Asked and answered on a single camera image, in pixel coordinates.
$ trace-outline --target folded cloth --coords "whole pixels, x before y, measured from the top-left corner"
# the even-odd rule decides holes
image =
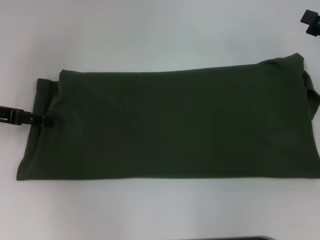
[[[320,104],[299,54],[172,72],[38,79],[17,180],[319,178]]]

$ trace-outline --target olive green fabric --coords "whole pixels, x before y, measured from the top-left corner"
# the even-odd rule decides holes
[[[320,104],[303,58],[39,79],[17,180],[319,178]]]

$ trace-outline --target white surface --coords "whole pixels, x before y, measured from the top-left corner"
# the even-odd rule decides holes
[[[61,69],[173,71],[300,53],[320,91],[319,0],[0,0],[0,105],[31,111]],[[320,148],[320,113],[313,122]],[[0,239],[319,239],[320,181],[15,181],[28,126],[0,124]]]

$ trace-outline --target dark object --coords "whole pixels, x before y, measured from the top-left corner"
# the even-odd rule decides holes
[[[22,109],[0,106],[0,123],[50,126],[53,121],[50,117],[42,114],[34,114]]]
[[[232,237],[232,238],[205,238],[205,239],[190,239],[190,240],[272,240],[269,237],[253,236],[253,237]]]
[[[18,180],[320,178],[320,104],[299,54],[172,72],[39,79]]]
[[[307,34],[315,37],[320,35],[320,16],[317,12],[306,10],[300,22],[309,25],[306,30]]]

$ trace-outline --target black plastic clamp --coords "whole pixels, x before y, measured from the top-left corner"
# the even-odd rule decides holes
[[[0,123],[50,126],[53,121],[51,117],[41,114],[34,114],[22,109],[0,106]]]
[[[317,37],[320,35],[320,16],[315,11],[306,10],[300,20],[301,23],[308,24],[307,34]]]

